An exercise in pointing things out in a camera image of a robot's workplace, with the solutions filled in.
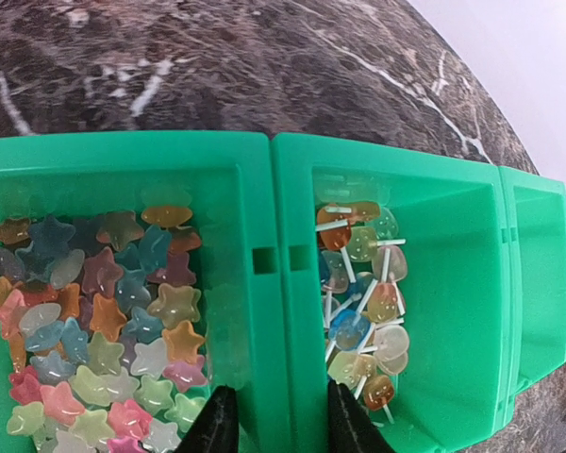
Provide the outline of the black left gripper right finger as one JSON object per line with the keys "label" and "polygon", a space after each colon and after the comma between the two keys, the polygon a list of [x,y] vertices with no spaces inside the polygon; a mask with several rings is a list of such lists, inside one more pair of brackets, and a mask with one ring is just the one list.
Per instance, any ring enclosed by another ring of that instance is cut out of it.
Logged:
{"label": "black left gripper right finger", "polygon": [[334,380],[328,381],[327,405],[329,452],[392,452],[392,447],[345,384],[339,384]]}

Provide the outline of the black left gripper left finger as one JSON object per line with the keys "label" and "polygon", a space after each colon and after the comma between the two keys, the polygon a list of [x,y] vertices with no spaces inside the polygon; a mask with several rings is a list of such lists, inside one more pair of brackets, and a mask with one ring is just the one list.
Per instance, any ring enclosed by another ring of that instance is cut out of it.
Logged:
{"label": "black left gripper left finger", "polygon": [[237,453],[240,422],[236,391],[218,386],[178,445],[178,451]]}

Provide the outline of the green bin with lollipops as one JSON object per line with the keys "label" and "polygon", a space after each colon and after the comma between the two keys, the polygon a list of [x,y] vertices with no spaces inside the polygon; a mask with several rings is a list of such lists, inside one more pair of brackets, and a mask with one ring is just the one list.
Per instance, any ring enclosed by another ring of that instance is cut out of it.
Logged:
{"label": "green bin with lollipops", "polygon": [[386,203],[408,276],[408,368],[391,402],[399,452],[451,452],[494,433],[507,377],[508,245],[498,169],[372,143],[281,133],[272,143],[286,291],[291,448],[327,449],[325,339],[315,231],[317,189]]}

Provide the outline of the green bin with star candies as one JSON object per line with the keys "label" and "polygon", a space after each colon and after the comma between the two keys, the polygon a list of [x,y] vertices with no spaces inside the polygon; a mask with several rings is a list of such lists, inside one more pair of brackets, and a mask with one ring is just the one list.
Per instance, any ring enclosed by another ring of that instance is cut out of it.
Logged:
{"label": "green bin with star candies", "polygon": [[238,392],[241,450],[292,451],[268,138],[136,131],[0,139],[0,223],[156,205],[192,210],[208,369],[214,385]]}

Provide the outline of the green bin with popsicle candies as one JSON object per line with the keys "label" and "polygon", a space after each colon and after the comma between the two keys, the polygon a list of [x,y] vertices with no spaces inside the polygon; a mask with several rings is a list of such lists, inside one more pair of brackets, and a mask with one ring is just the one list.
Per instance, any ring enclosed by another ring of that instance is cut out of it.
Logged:
{"label": "green bin with popsicle candies", "polygon": [[511,271],[508,403],[566,361],[566,190],[562,182],[499,169],[506,202]]}

